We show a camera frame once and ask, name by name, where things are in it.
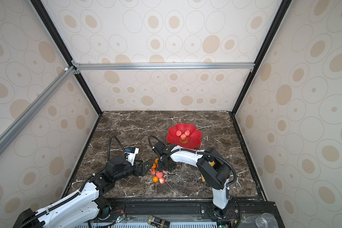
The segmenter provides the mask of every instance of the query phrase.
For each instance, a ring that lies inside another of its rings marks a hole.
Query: robotic arm
[[[229,186],[237,182],[237,173],[217,150],[212,147],[206,150],[192,150],[176,144],[170,144],[166,148],[159,140],[152,149],[160,157],[158,161],[160,171],[176,168],[177,162],[198,167],[205,181],[212,187],[214,215],[217,218],[225,217],[228,210]],[[232,181],[229,181],[230,172],[233,173]]]
[[[206,182],[213,188],[215,216],[225,217],[229,200],[228,186],[237,181],[237,175],[215,149],[210,147],[195,151],[176,144],[166,148],[160,141],[152,149],[160,157],[160,171],[175,169],[177,162],[198,167]],[[106,219],[112,208],[103,195],[114,188],[118,180],[130,175],[145,176],[153,165],[135,160],[138,150],[135,147],[124,150],[124,157],[115,156],[109,159],[108,156],[104,168],[88,177],[80,189],[36,212],[25,210],[19,215],[13,228],[72,228],[94,218]],[[229,182],[230,171],[233,172],[233,180]]]

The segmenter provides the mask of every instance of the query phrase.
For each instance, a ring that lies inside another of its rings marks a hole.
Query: black rail base
[[[178,215],[189,215],[201,221],[217,221],[215,217],[207,214],[207,208],[214,206],[211,198],[107,198],[107,200],[112,206],[112,211],[121,209],[124,210],[127,216],[131,217],[154,215],[160,217],[170,216],[177,219]],[[249,216],[270,213],[278,221],[279,228],[285,228],[274,202],[260,201],[248,197],[240,197],[237,200],[241,209],[242,221]],[[233,200],[229,202],[228,206],[231,210],[236,211],[237,209],[237,204]],[[106,220],[95,219],[94,222],[112,222],[120,215],[120,212],[115,212]],[[233,222],[236,219],[238,219],[237,214],[229,211],[227,217],[218,220],[218,225],[229,225],[231,227],[231,221]]]

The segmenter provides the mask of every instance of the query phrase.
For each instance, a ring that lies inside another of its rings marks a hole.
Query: cable tie
[[[46,215],[48,215],[49,213],[50,213],[50,210],[49,210],[49,207],[45,207],[45,209],[46,209]]]

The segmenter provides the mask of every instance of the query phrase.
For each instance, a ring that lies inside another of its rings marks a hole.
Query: black metal frame
[[[255,169],[255,166],[253,165],[251,155],[250,155],[248,148],[246,146],[246,142],[243,139],[243,136],[242,136],[241,130],[238,126],[236,117],[232,114],[232,112],[229,112],[229,116],[230,116],[230,119],[232,120],[234,129],[236,130],[236,134],[237,134],[238,140],[241,144],[241,149],[243,151],[244,157],[246,158],[246,162],[247,162],[249,170],[251,172],[251,176],[252,176],[253,180],[255,181],[255,187],[256,187],[257,193],[260,197],[263,197],[263,199],[266,200],[267,199],[266,194],[262,188],[261,181],[260,181],[259,176],[257,175],[257,171]]]
[[[256,60],[255,60],[255,67],[253,68],[252,72],[250,72],[249,75],[247,76],[246,82],[244,83],[243,88],[241,90],[241,93],[239,94],[239,96],[237,98],[236,104],[233,107],[233,110],[232,110],[233,116],[237,113],[238,108],[240,107],[240,105],[243,101],[243,98],[246,95],[248,88],[251,85],[252,80],[255,77],[255,75],[256,75],[256,73],[257,73],[257,71],[258,71],[258,69],[259,69],[259,67],[260,67],[260,65],[264,59],[271,42],[274,39],[275,34],[279,29],[281,21],[283,20],[285,13],[286,13],[287,9],[289,8],[291,2],[292,2],[292,0],[283,0],[281,2],[280,7],[279,7],[278,11],[276,12],[275,18],[272,21],[271,27],[268,30],[266,38],[265,38],[265,40],[261,46],[261,49],[260,49],[259,53],[257,54]]]
[[[52,39],[58,46],[60,52],[64,56],[67,64],[69,66],[74,66],[74,62],[72,61],[73,58],[71,57],[70,52],[68,51],[66,45],[64,44],[62,38],[60,37],[55,25],[53,24],[50,16],[48,15],[45,7],[43,6],[42,2],[40,0],[31,0],[34,8],[36,9],[38,15],[40,16],[41,20],[43,21],[44,25],[46,26],[47,30],[49,31],[49,34],[51,35]],[[243,88],[241,90],[241,93],[239,94],[237,98],[237,102],[235,106],[233,107],[232,112],[229,112],[231,120],[233,122],[234,128],[236,129],[236,133],[238,136],[238,139],[241,144],[241,148],[243,150],[243,153],[245,155],[246,161],[248,163],[248,166],[251,171],[251,175],[253,180],[255,181],[256,184],[256,189],[258,196],[257,197],[247,197],[247,198],[238,198],[240,202],[240,206],[242,211],[245,212],[250,212],[250,213],[261,213],[261,212],[269,212],[274,214],[276,217],[279,227],[284,228],[284,224],[282,222],[282,219],[279,215],[279,212],[277,210],[276,205],[273,202],[268,202],[266,201],[266,196],[265,193],[261,187],[261,182],[258,178],[256,169],[252,163],[252,159],[250,156],[250,153],[246,147],[246,143],[243,139],[243,136],[241,134],[241,131],[239,129],[239,126],[237,124],[235,115],[238,111],[238,108],[240,107],[249,86],[251,85],[251,82],[253,78],[255,77],[258,68],[260,67],[263,58],[266,55],[266,52],[279,28],[279,25],[281,24],[283,17],[290,5],[292,0],[283,0],[277,13],[276,16],[272,22],[272,25],[267,33],[267,36],[262,44],[262,47],[256,57],[255,60],[255,67],[251,73],[249,73],[245,84],[243,85]],[[74,171],[70,177],[70,180],[68,181],[68,184],[65,188],[64,194],[62,197],[64,197],[67,193],[68,190],[71,186],[71,183],[73,182],[73,179],[78,171],[78,168],[82,162],[82,159],[85,155],[85,152],[90,144],[90,141],[93,137],[93,134],[97,128],[97,125],[102,117],[102,111],[98,105],[98,103],[95,100],[95,97],[91,93],[86,81],[83,79],[81,73],[78,71],[78,74],[75,75],[79,84],[81,85],[83,91],[86,93],[87,97],[89,98],[91,104],[95,108],[97,114],[99,115],[96,124],[89,136],[89,139],[87,140],[87,143],[80,155],[80,158],[74,168]],[[200,214],[201,213],[201,205],[202,204],[208,204],[211,203],[211,198],[195,198],[192,200],[185,200],[184,198],[109,198],[108,199],[110,203],[118,205],[119,207],[123,206],[125,212],[128,215],[149,215],[152,213],[160,214],[164,211],[163,208],[167,207],[167,214],[188,214],[188,215],[195,215],[195,214]]]
[[[64,59],[66,60],[67,64],[69,66],[73,66],[75,69],[75,65],[73,64],[72,56],[70,52],[68,51],[66,45],[64,44],[61,36],[59,35],[54,23],[51,20],[51,17],[49,16],[48,12],[46,11],[45,7],[43,6],[43,3],[41,0],[31,0],[33,7],[36,9],[39,17],[41,18],[43,24],[45,25],[46,29],[48,30],[49,34],[51,35],[53,41],[56,43],[59,51],[63,55]],[[87,86],[86,81],[83,79],[81,73],[79,72],[78,74],[75,74],[75,77],[80,84],[81,88],[85,92],[87,98],[93,105],[95,111],[97,112],[98,115],[102,113],[100,106],[95,100],[94,95],[91,93],[89,87]]]
[[[86,150],[87,150],[87,148],[88,148],[89,145],[90,145],[91,139],[92,139],[93,136],[94,136],[95,130],[96,130],[96,128],[98,127],[98,124],[99,124],[99,122],[100,122],[100,120],[101,120],[102,115],[103,115],[103,113],[101,112],[100,115],[98,116],[98,119],[96,120],[96,123],[95,123],[95,125],[94,125],[94,128],[93,128],[93,130],[91,131],[91,133],[90,133],[90,135],[89,135],[89,138],[88,138],[88,140],[87,140],[87,142],[86,142],[86,144],[85,144],[85,146],[84,146],[84,148],[83,148],[83,150],[82,150],[82,152],[81,152],[81,155],[80,155],[80,157],[79,157],[79,159],[78,159],[78,161],[77,161],[77,163],[76,163],[76,165],[75,165],[74,170],[72,171],[72,174],[71,174],[71,176],[70,176],[70,178],[69,178],[69,180],[68,180],[68,182],[67,182],[67,185],[66,185],[66,187],[65,187],[65,189],[64,189],[64,192],[63,192],[61,198],[64,198],[64,197],[67,195],[67,193],[68,193],[68,191],[69,191],[69,189],[70,189],[70,187],[71,187],[71,183],[73,182],[73,180],[74,180],[74,178],[75,178],[75,176],[76,176],[76,174],[77,174],[77,171],[79,170],[79,167],[80,167],[80,165],[81,165],[82,159],[83,159],[83,157],[85,156]]]

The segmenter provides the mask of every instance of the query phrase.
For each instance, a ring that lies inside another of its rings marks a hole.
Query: red wire
[[[113,214],[115,212],[121,212],[121,213],[123,213],[125,215],[125,212],[123,210],[117,210],[117,211],[111,212],[110,214]]]
[[[234,210],[229,210],[229,211],[233,211],[234,213],[236,213],[237,214],[237,218],[238,218],[238,213],[237,212],[235,212]]]

